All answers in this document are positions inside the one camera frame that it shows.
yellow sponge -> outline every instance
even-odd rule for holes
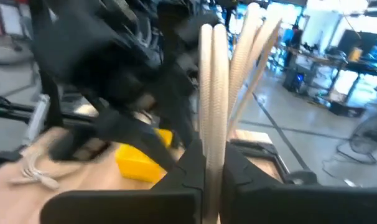
[[[156,129],[166,147],[172,142],[172,132]],[[158,182],[165,172],[162,167],[143,152],[128,144],[121,144],[115,154],[116,163],[123,177],[147,182]]]

concrete floor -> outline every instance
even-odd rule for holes
[[[8,49],[0,51],[13,54]],[[12,102],[33,105],[31,97],[37,87],[30,86],[30,79],[28,65],[0,67],[0,94]],[[377,165],[330,160],[336,145],[350,136],[359,119],[339,117],[308,104],[283,89],[281,82],[278,75],[263,76],[255,91],[258,101],[253,98],[248,103],[238,128],[268,133],[290,171],[308,167],[323,185],[346,185],[342,179],[348,179],[356,185],[377,187]],[[16,148],[25,128],[23,123],[0,119],[0,151]],[[323,161],[337,178],[322,170]]]

light wood surface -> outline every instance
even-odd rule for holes
[[[51,143],[60,138],[66,130],[53,128],[31,147],[24,149],[22,155],[38,149],[46,149]],[[234,138],[271,143],[265,133],[254,133],[237,130]],[[38,168],[44,171],[66,169],[70,166],[82,166],[82,168],[69,176],[59,179],[60,188],[56,191],[49,190],[41,184],[11,185],[9,180],[21,177],[22,160],[17,163],[9,163],[0,167],[0,224],[38,224],[39,213],[46,201],[61,192],[69,190],[140,190],[150,189],[154,183],[121,177],[117,163],[114,160],[114,152],[119,144],[114,143],[110,149],[97,161],[85,165],[74,162],[56,163],[45,157],[38,162]],[[249,158],[250,161],[263,171],[279,179],[273,163],[261,159]]]

yellow object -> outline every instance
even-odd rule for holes
[[[350,62],[358,62],[362,53],[363,53],[362,49],[359,49],[358,47],[354,47],[353,50],[351,51],[349,57],[348,57],[348,60]]]
[[[172,142],[172,132],[156,129],[166,147]],[[158,182],[165,170],[143,152],[128,144],[121,144],[115,154],[116,163],[123,177],[147,182]]]

electric cable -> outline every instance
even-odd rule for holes
[[[359,128],[361,127],[361,125],[359,125],[359,127],[357,127],[354,131],[354,133],[356,132],[356,130],[358,130]],[[353,141],[353,136],[350,137],[350,139],[348,140],[342,140],[339,144],[337,144],[337,146],[335,147],[335,153],[328,159],[324,159],[321,161],[322,163],[322,170],[324,173],[326,173],[328,176],[334,178],[334,179],[337,179],[337,180],[340,180],[342,182],[345,182],[346,183],[346,180],[348,179],[345,179],[345,178],[342,178],[342,177],[337,177],[336,175],[332,174],[331,172],[329,172],[326,168],[326,163],[328,162],[333,162],[333,161],[336,161],[336,162],[340,162],[340,163],[348,163],[348,164],[361,164],[361,165],[368,165],[368,166],[377,166],[377,164],[370,164],[370,163],[367,163],[367,162],[363,162],[361,160],[358,160],[358,159],[354,159],[354,158],[351,158],[351,157],[347,157],[346,155],[340,153],[339,151],[339,147],[343,146],[344,144],[349,144],[351,141]],[[346,160],[339,160],[336,156],[340,156],[342,158],[346,158]]]
[[[223,165],[225,163],[225,147],[228,119],[229,95],[229,59],[227,32],[223,24],[213,28],[212,36],[212,72],[210,88],[210,108],[208,119],[208,142],[209,149],[206,151],[205,176],[205,223],[216,223],[219,214],[221,181]]]
[[[342,4],[342,0],[339,0],[339,5],[341,5],[341,7],[343,7],[343,4]],[[345,14],[345,12],[342,10],[342,15],[343,17],[345,18],[345,20],[347,21],[347,23],[349,24],[349,26],[351,27],[351,29],[357,34],[358,38],[359,38],[359,41],[361,41],[361,35],[356,31],[356,29],[351,25],[351,23],[349,22],[349,19],[347,18],[347,15]]]
[[[251,3],[248,6],[246,20],[244,22],[238,45],[229,68],[228,42],[226,28],[218,24],[211,35],[210,25],[204,25],[200,34],[200,137],[203,141],[204,154],[206,155],[205,193],[204,193],[204,223],[216,223],[218,220],[218,209],[220,204],[221,178],[225,160],[225,146],[227,139],[227,121],[230,117],[232,106],[237,94],[248,73],[248,62],[250,58],[258,58],[261,50],[273,32],[278,30],[279,19],[273,19],[274,26],[268,35],[265,35],[255,42],[256,19],[259,6]],[[271,48],[265,48],[264,58],[267,61]]]
[[[13,112],[13,109],[12,109],[12,103],[6,99],[5,97],[1,96],[0,95],[0,104],[2,104],[2,106],[6,106],[6,113],[12,113]]]
[[[252,93],[255,90],[256,85],[258,84],[259,80],[263,76],[264,69],[266,68],[266,64],[269,60],[270,51],[272,47],[274,46],[275,41],[277,40],[280,25],[281,25],[281,17],[279,16],[271,17],[264,22],[263,26],[261,26],[259,32],[254,37],[255,40],[251,48],[251,52],[249,55],[248,62],[246,64],[246,68],[244,70],[244,74],[248,75],[250,73],[250,71],[253,68],[254,62],[259,58],[259,55],[261,54],[262,50],[263,50],[263,54],[259,61],[259,65],[256,68],[253,79],[251,80],[251,83],[249,84],[249,87],[246,90],[243,99],[240,101],[237,107],[234,118],[231,118],[229,121],[228,136],[231,136],[233,134],[235,126],[238,120],[241,118],[241,114],[245,109],[246,103],[248,102],[248,100],[252,98]]]
[[[250,4],[248,6],[240,39],[233,52],[233,58],[231,59],[230,65],[228,117],[231,116],[236,96],[243,86],[244,80],[247,76],[247,74],[245,74],[246,64],[256,34],[256,29],[254,29],[254,27],[256,27],[256,22],[258,21],[259,9],[260,7],[258,4]]]
[[[45,149],[38,149],[33,153],[24,156],[21,167],[21,174],[23,177],[16,177],[9,180],[12,185],[33,184],[40,182],[51,190],[57,190],[60,184],[56,181],[62,177],[66,177],[80,170],[83,166],[76,165],[68,169],[57,169],[53,172],[41,171],[36,168],[37,161],[44,157],[47,153]]]
[[[200,81],[200,106],[198,107],[199,116],[199,130],[201,139],[208,139],[209,133],[207,127],[209,126],[209,99],[211,87],[211,60],[212,60],[212,26],[205,24],[201,27],[200,33],[200,60],[199,60],[199,81]],[[208,146],[203,141],[203,152],[208,151]]]

